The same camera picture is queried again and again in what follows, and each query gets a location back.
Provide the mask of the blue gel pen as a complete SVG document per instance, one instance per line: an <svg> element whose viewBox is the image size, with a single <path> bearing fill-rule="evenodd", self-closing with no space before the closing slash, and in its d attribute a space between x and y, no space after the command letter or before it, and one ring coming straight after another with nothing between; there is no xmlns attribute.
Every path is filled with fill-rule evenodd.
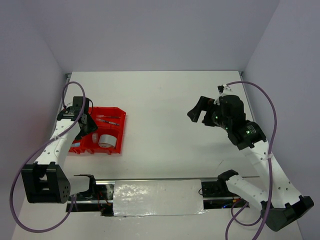
<svg viewBox="0 0 320 240"><path fill-rule="evenodd" d="M109 124L109 125L114 125L114 126L119 126L120 125L119 123L108 121L108 120L101 119L101 118L96 118L96 120L98 122L106 123L106 124Z"/></svg>

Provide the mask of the red gel pen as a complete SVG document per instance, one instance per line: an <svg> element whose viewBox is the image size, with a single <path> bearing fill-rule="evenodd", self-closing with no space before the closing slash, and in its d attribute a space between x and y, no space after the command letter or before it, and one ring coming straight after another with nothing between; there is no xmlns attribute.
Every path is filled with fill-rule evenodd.
<svg viewBox="0 0 320 240"><path fill-rule="evenodd" d="M120 116L116 116L116 115L103 115L103 114L97 114L96 115L97 118L107 118L107 119L119 119L121 118Z"/></svg>

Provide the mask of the blue glue stick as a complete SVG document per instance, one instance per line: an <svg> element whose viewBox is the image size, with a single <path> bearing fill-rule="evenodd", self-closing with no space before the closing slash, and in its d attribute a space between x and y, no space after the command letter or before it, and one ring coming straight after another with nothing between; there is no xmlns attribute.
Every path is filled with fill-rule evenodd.
<svg viewBox="0 0 320 240"><path fill-rule="evenodd" d="M73 144L71 145L71 147L72 147L72 148L76 148L76 147L79 147L80 145L81 145L80 142L76 142L76 143L73 143Z"/></svg>

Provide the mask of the large clear tape roll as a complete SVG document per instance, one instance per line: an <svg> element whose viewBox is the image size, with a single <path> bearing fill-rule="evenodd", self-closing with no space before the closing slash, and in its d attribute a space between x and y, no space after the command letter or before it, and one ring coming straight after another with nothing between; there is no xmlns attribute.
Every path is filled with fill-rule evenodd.
<svg viewBox="0 0 320 240"><path fill-rule="evenodd" d="M117 138L113 135L102 134L98 140L98 146L101 148L115 148L117 145Z"/></svg>

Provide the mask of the small clear tape roll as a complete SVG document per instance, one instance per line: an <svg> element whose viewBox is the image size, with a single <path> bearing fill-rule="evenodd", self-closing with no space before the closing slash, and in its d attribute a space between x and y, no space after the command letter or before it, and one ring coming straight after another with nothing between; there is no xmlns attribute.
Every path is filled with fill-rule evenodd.
<svg viewBox="0 0 320 240"><path fill-rule="evenodd" d="M96 132L92 134L92 142L94 144L98 143L98 134Z"/></svg>

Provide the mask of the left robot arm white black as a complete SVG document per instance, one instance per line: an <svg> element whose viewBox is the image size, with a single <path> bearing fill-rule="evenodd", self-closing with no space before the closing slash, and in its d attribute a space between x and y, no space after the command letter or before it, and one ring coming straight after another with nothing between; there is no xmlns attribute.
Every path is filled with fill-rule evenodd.
<svg viewBox="0 0 320 240"><path fill-rule="evenodd" d="M98 129L89 112L91 103L87 97L73 97L72 105L57 116L53 141L34 163L25 164L22 168L21 176L29 203L64 204L72 195L81 194L88 200L97 196L98 187L92 174L67 177L63 171L73 142Z"/></svg>

